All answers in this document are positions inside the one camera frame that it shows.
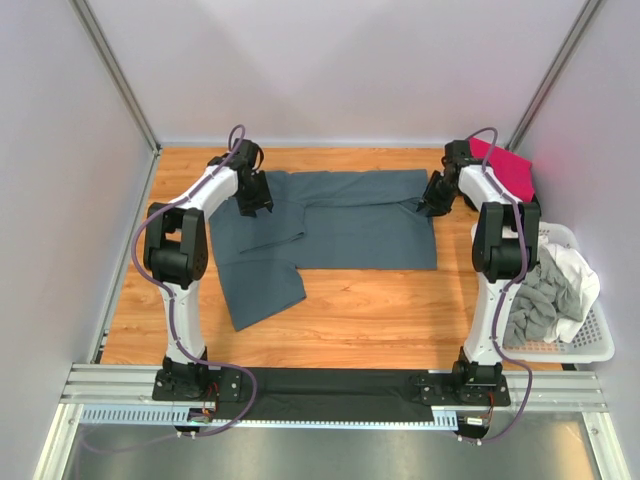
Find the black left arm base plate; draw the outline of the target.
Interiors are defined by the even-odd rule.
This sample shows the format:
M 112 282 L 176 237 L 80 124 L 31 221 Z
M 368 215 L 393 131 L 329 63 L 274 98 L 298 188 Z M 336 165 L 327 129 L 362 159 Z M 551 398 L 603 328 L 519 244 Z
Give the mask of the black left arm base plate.
M 201 364 L 175 364 L 158 370 L 152 399 L 166 402 L 206 401 L 237 403 L 253 390 L 248 375 L 228 367 L 209 368 Z

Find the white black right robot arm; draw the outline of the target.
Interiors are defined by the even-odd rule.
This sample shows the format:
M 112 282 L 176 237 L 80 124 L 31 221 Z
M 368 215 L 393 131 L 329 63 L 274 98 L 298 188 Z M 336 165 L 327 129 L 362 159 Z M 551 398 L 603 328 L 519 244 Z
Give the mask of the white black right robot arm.
M 488 159 L 472 155 L 468 139 L 446 144 L 441 163 L 443 169 L 432 173 L 417 209 L 429 217 L 444 216 L 463 194 L 479 212 L 471 252 L 478 299 L 470 334 L 450 379 L 452 395 L 470 404 L 502 374 L 509 311 L 519 284 L 537 262 L 540 208 L 510 194 Z

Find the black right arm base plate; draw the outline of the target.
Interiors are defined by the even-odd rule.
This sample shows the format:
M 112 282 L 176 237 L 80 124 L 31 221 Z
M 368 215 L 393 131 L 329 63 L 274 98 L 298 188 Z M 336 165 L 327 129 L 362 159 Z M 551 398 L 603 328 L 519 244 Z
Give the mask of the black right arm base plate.
M 419 372 L 409 377 L 409 385 L 417 399 L 428 406 L 478 406 L 511 405 L 506 378 L 500 375 L 488 384 L 463 383 L 453 373 Z

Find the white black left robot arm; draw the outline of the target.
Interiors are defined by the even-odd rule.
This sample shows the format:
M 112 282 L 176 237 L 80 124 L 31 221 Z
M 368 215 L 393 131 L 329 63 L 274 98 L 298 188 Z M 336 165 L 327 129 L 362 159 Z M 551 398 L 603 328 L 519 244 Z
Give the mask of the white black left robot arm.
M 257 143 L 235 140 L 184 193 L 168 203 L 152 204 L 142 226 L 143 260 L 136 266 L 161 292 L 169 335 L 166 362 L 188 365 L 174 384 L 188 401 L 203 399 L 211 380 L 207 372 L 191 366 L 209 365 L 199 314 L 200 280 L 208 266 L 206 221 L 229 199 L 245 217 L 273 210 L 266 174 L 260 170 L 263 160 Z

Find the blue-grey t-shirt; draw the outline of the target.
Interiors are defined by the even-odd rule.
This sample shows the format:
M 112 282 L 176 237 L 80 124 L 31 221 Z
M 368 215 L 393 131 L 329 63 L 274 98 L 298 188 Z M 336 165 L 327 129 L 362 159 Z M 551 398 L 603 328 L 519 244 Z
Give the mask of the blue-grey t-shirt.
M 436 269 L 432 220 L 418 208 L 425 170 L 271 171 L 267 181 L 271 211 L 245 217 L 229 199 L 209 219 L 235 330 L 303 301 L 302 269 Z

